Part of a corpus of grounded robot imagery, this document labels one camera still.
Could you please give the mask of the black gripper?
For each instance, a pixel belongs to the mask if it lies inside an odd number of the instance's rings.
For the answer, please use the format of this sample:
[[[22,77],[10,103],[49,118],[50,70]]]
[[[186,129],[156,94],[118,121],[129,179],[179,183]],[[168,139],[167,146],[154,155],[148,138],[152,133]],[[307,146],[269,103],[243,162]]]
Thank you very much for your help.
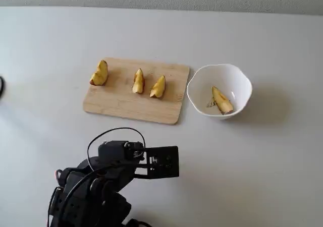
[[[109,141],[102,143],[98,148],[97,169],[106,171],[136,171],[146,168],[140,163],[144,160],[144,145],[141,142]]]

